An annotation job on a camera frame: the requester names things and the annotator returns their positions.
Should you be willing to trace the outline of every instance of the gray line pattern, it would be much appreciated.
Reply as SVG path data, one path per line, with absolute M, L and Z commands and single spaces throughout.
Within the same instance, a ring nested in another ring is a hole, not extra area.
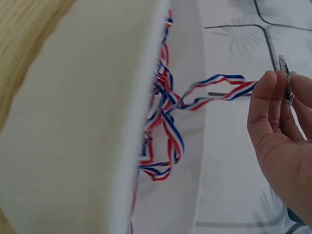
M 215 222 L 201 222 L 195 223 L 196 227 L 210 227 L 210 228 L 263 228 L 272 227 L 279 224 L 285 217 L 286 207 L 283 207 L 280 214 L 273 220 L 268 222 L 255 222 L 255 223 L 215 223 Z

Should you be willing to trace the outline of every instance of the ribbon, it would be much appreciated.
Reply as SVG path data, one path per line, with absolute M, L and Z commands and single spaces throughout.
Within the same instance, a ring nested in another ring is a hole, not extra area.
M 174 92 L 174 78 L 169 69 L 169 49 L 166 44 L 169 28 L 173 24 L 172 12 L 169 10 L 165 22 L 164 36 L 158 53 L 155 75 L 153 79 L 152 94 L 149 98 L 148 113 L 144 126 L 141 154 L 139 156 L 139 171 L 148 174 L 153 181 L 165 180 L 172 172 L 175 164 L 179 163 L 184 153 L 184 141 L 179 130 L 175 127 L 172 112 L 176 109 L 196 111 L 208 102 L 214 100 L 232 101 L 253 90 L 256 81 L 246 81 L 241 75 L 217 74 L 213 77 L 193 83 L 187 91 L 179 96 Z M 185 97 L 195 89 L 209 85 L 228 82 L 230 85 L 238 85 L 223 97 L 198 97 L 191 103 L 184 103 Z M 162 125 L 167 136 L 167 161 L 155 162 L 153 151 L 153 129 Z M 134 186 L 133 209 L 137 194 L 137 178 Z M 129 233 L 133 233 L 131 219 L 129 221 Z

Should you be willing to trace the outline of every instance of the tangled ribbon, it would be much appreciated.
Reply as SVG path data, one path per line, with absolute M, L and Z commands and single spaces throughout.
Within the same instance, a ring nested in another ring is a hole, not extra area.
M 142 150 L 139 156 L 138 172 L 143 171 L 148 174 L 153 181 L 165 180 L 171 173 L 175 164 L 180 162 L 184 153 L 184 141 L 175 127 L 175 120 L 172 112 L 176 109 L 196 111 L 203 105 L 213 100 L 232 101 L 253 90 L 256 81 L 246 81 L 241 75 L 222 75 L 217 74 L 213 77 L 193 83 L 187 91 L 179 96 L 174 90 L 173 75 L 169 70 L 169 49 L 166 44 L 169 29 L 173 24 L 172 12 L 169 10 L 169 16 L 165 22 L 164 37 L 160 45 L 158 62 L 156 64 L 155 75 L 153 79 L 152 94 L 148 104 L 148 114 L 144 127 Z M 184 103 L 185 97 L 193 92 L 194 89 L 218 84 L 223 81 L 230 85 L 239 85 L 223 97 L 198 97 L 191 103 Z M 162 125 L 167 139 L 167 161 L 155 162 L 153 151 L 153 129 Z M 134 184 L 133 203 L 130 217 L 133 213 L 136 193 L 137 180 Z M 129 221 L 128 233 L 133 233 L 131 220 Z

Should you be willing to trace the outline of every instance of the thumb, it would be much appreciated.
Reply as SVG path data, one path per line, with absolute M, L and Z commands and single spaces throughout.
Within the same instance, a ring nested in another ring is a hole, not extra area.
M 291 72 L 292 90 L 296 98 L 305 106 L 312 108 L 312 79 Z

